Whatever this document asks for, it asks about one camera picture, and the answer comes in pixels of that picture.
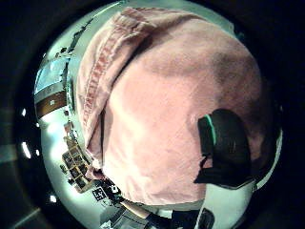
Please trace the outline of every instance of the ceiling light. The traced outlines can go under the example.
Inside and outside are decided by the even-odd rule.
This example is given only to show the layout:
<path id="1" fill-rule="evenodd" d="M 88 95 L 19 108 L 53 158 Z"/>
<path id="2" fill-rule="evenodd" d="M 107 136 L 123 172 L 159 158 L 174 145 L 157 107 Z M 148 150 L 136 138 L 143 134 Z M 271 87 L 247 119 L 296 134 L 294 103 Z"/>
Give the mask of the ceiling light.
<path id="1" fill-rule="evenodd" d="M 50 202 L 57 202 L 57 198 L 55 195 L 50 195 Z"/>
<path id="2" fill-rule="evenodd" d="M 29 151 L 27 143 L 26 142 L 22 142 L 21 146 L 22 146 L 23 152 L 25 153 L 26 157 L 27 158 L 31 158 L 31 153 Z"/>

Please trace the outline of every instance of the sticker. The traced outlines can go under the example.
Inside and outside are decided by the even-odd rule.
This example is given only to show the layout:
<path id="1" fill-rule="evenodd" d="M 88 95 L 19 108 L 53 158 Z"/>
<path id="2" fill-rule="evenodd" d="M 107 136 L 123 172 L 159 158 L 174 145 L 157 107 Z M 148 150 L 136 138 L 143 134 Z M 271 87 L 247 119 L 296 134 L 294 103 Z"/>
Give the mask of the sticker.
<path id="1" fill-rule="evenodd" d="M 106 197 L 106 195 L 104 194 L 103 189 L 101 187 L 93 190 L 92 193 L 97 202 L 101 201 L 103 198 Z"/>

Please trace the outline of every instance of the pink towel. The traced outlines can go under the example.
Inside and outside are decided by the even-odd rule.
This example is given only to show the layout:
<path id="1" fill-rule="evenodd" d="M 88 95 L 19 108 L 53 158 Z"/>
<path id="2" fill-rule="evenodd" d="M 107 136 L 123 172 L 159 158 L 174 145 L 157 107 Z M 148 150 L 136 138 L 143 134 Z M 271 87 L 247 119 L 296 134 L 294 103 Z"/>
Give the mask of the pink towel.
<path id="1" fill-rule="evenodd" d="M 196 123 L 217 108 L 241 116 L 259 172 L 270 152 L 267 91 L 248 50 L 218 26 L 180 10 L 126 8 L 87 47 L 76 99 L 93 166 L 126 199 L 162 205 L 204 198 L 205 185 L 193 184 Z"/>

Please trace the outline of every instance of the pink cloth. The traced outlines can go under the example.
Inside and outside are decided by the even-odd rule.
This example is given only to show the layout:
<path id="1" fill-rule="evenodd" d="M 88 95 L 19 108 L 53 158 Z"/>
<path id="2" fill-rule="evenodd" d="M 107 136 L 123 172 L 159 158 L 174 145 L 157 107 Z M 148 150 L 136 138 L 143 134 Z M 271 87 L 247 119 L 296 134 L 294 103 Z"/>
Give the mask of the pink cloth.
<path id="1" fill-rule="evenodd" d="M 189 12 L 126 8 L 112 17 L 87 47 L 76 99 L 93 167 L 131 201 L 204 198 L 205 185 L 193 184 L 202 159 L 196 123 L 217 108 L 243 119 L 254 174 L 270 152 L 268 90 L 254 58 Z"/>

